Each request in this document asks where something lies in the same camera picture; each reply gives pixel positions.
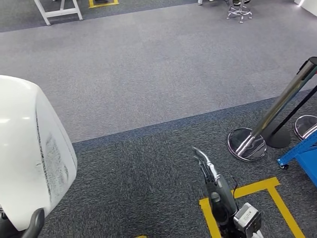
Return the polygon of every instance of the stool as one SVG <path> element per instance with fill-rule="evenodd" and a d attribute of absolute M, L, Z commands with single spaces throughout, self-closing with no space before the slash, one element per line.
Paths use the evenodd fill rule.
<path fill-rule="evenodd" d="M 252 19 L 252 13 L 251 10 L 245 4 L 249 3 L 250 0 L 232 0 L 232 6 L 230 6 L 229 10 L 228 11 L 227 19 L 230 19 L 231 15 L 234 15 L 234 17 L 239 16 L 240 22 L 243 23 L 244 16 L 248 15 L 248 19 Z"/>
<path fill-rule="evenodd" d="M 294 131 L 300 140 L 304 140 L 317 130 L 317 117 L 304 115 L 299 117 L 294 125 Z"/>

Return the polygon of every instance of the metal rod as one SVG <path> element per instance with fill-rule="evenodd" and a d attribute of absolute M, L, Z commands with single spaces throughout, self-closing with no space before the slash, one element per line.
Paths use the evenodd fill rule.
<path fill-rule="evenodd" d="M 306 101 L 308 101 L 309 98 L 311 98 L 315 92 L 317 92 L 317 85 L 315 88 L 313 88 L 312 91 L 310 91 L 309 94 L 307 94 L 301 102 L 300 102 L 297 106 L 296 106 L 294 110 L 292 110 L 290 114 L 288 114 L 287 117 L 285 117 L 285 119 L 284 119 L 282 122 L 281 122 L 279 125 L 278 125 L 273 132 L 272 132 L 272 135 L 275 135 L 276 132 L 278 132 L 279 129 L 281 129 L 282 126 L 284 126 L 285 123 L 287 123 L 289 119 L 291 119 L 291 117 L 292 117 L 295 113 L 297 113 L 300 108 L 301 108 L 303 105 L 304 105 Z"/>
<path fill-rule="evenodd" d="M 235 153 L 239 156 L 243 154 L 248 146 L 253 143 L 255 137 L 260 135 L 263 129 L 274 120 L 291 99 L 303 88 L 307 81 L 317 72 L 317 57 L 310 57 L 303 64 L 300 71 L 285 88 L 272 107 L 267 111 L 249 136 L 243 141 Z"/>

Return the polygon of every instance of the round metal base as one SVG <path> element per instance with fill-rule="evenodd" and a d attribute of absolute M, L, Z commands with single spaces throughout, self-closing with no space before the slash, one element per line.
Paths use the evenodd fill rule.
<path fill-rule="evenodd" d="M 243 23 L 244 16 L 248 16 L 248 19 L 252 19 L 252 13 L 250 9 L 246 6 L 230 6 L 228 11 L 227 19 L 230 19 L 231 16 L 240 17 L 239 23 Z"/>
<path fill-rule="evenodd" d="M 253 162 L 262 158 L 266 151 L 266 145 L 264 139 L 259 135 L 257 136 L 253 143 L 248 146 L 243 154 L 238 155 L 235 151 L 247 137 L 250 135 L 251 129 L 238 128 L 232 130 L 228 135 L 227 146 L 230 153 L 235 158 L 245 161 Z"/>
<path fill-rule="evenodd" d="M 304 115 L 299 117 L 294 125 L 294 131 L 300 140 L 303 140 L 303 135 L 309 129 L 317 124 L 317 117 Z"/>
<path fill-rule="evenodd" d="M 263 130 L 261 135 L 269 147 L 277 149 L 288 147 L 291 143 L 291 134 L 285 127 L 283 126 L 275 134 L 272 135 L 272 132 L 273 132 L 278 125 L 279 123 L 277 122 L 271 122 L 266 128 Z"/>

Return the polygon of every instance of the blue metal frame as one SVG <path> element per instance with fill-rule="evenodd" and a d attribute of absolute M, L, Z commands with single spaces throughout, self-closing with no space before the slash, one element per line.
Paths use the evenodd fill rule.
<path fill-rule="evenodd" d="M 281 165 L 287 165 L 292 159 L 296 159 L 315 186 L 317 186 L 317 131 L 307 139 L 294 146 L 286 154 L 278 159 Z"/>

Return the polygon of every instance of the chair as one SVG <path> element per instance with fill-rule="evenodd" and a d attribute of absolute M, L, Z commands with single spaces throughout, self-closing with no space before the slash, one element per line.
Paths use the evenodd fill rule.
<path fill-rule="evenodd" d="M 233 17 L 240 17 L 239 23 L 243 23 L 243 18 L 245 16 L 248 16 L 248 19 L 252 19 L 252 13 L 251 10 L 245 4 L 249 3 L 251 0 L 232 0 L 232 5 L 230 6 L 229 10 L 228 11 L 227 19 L 230 19 L 231 15 Z"/>

